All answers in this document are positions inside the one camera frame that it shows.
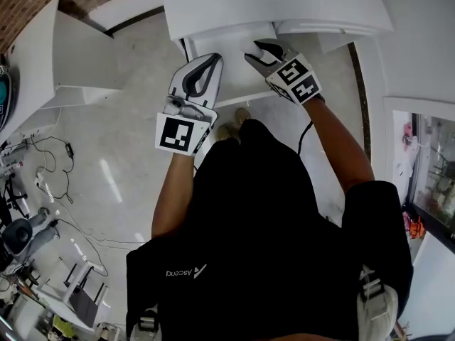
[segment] shoe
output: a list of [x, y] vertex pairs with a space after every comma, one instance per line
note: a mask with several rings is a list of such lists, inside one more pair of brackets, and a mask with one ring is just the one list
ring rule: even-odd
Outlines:
[[53, 227], [53, 229], [55, 230], [54, 239], [60, 239], [60, 234], [56, 227], [57, 223], [58, 223], [58, 220], [52, 220], [51, 222], [49, 222], [49, 227]]
[[40, 214], [41, 216], [43, 216], [43, 218], [46, 218], [47, 216], [49, 216], [50, 211], [49, 211], [49, 209], [46, 208], [46, 207], [40, 207], [40, 209], [38, 210], [38, 214]]
[[247, 119], [251, 119], [251, 114], [244, 107], [240, 107], [235, 111], [235, 122], [238, 126], [242, 126]]
[[232, 138], [232, 135], [230, 133], [230, 130], [227, 126], [227, 124], [220, 125], [218, 129], [216, 129], [216, 141], [222, 141], [226, 140], [229, 138]]

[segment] printed logo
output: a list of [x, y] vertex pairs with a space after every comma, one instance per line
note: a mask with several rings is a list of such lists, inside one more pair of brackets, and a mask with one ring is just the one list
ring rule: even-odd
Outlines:
[[294, 93], [299, 102], [303, 102], [308, 99], [313, 93], [319, 90], [316, 81], [314, 80], [313, 75], [308, 76], [297, 84], [295, 87], [291, 88], [292, 93]]
[[194, 123], [168, 117], [164, 124], [160, 146], [179, 151], [188, 151]]
[[196, 277], [202, 273], [202, 270], [204, 270], [206, 266], [207, 266], [207, 264], [204, 265], [202, 268], [200, 268], [200, 270], [198, 268], [194, 268], [194, 279], [196, 279]]
[[278, 87], [271, 82], [269, 82], [269, 85], [272, 88], [272, 90], [274, 90], [279, 96], [282, 96], [285, 99], [288, 99], [290, 102], [294, 102], [294, 101], [292, 101], [292, 98], [289, 96], [289, 94], [287, 93], [286, 90], [283, 90], [281, 87]]
[[308, 70], [302, 65], [297, 59], [292, 60], [279, 70], [278, 76], [282, 78], [286, 85], [290, 85], [292, 82], [298, 80], [301, 76], [307, 73]]
[[204, 265], [200, 269], [198, 269], [198, 267], [195, 267], [194, 268], [194, 273], [193, 273], [192, 269], [190, 269], [190, 270], [180, 270], [180, 271], [169, 271], [169, 270], [167, 270], [166, 271], [166, 276], [191, 276], [191, 273], [193, 273], [193, 278], [196, 279], [199, 276], [199, 274], [202, 273], [202, 270], [204, 270], [206, 266], [207, 266], [207, 264]]

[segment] white cabinet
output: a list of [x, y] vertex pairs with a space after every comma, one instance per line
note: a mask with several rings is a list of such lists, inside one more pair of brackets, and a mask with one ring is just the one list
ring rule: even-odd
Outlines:
[[382, 0], [163, 0], [172, 40], [183, 38], [190, 59], [217, 52], [225, 67], [217, 105], [273, 95], [243, 58], [243, 38], [278, 33], [337, 33], [325, 46], [392, 31]]
[[39, 109], [90, 104], [122, 88], [114, 40], [57, 7], [58, 0], [46, 5], [6, 53], [18, 97], [0, 131], [0, 144], [13, 133], [37, 134], [55, 123], [49, 119], [56, 120], [58, 111], [42, 115]]

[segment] white shelf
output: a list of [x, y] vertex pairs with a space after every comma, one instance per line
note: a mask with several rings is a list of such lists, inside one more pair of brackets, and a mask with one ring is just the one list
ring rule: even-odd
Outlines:
[[217, 101], [215, 104], [215, 108], [219, 109], [220, 107], [239, 104], [241, 102], [252, 101], [254, 99], [264, 99], [265, 97], [278, 97], [275, 91], [263, 91], [257, 94], [247, 94], [246, 96], [236, 97], [234, 99], [226, 99], [224, 101]]
[[218, 92], [217, 107], [241, 102], [241, 97], [261, 97], [269, 86], [249, 63], [240, 50], [243, 39], [276, 38], [271, 23], [253, 23], [217, 29], [185, 39], [190, 60], [201, 55], [217, 52], [223, 57], [223, 74]]

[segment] equipment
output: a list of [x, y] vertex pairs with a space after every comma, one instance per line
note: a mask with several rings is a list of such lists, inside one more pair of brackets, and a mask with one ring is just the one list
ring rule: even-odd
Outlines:
[[163, 113], [156, 119], [155, 147], [196, 155], [218, 118], [213, 107], [222, 71], [221, 55], [211, 53], [195, 58], [174, 74]]
[[4, 55], [0, 55], [0, 131], [14, 110], [16, 93]]
[[321, 84], [311, 65], [288, 43], [271, 38], [255, 40], [254, 43], [278, 61], [266, 63], [260, 59], [264, 53], [257, 54], [251, 48], [248, 51], [255, 54], [245, 53], [245, 60], [279, 96], [300, 105], [321, 91]]
[[2, 237], [6, 248], [13, 255], [19, 255], [27, 247], [32, 235], [33, 230], [28, 221], [17, 219], [6, 227]]

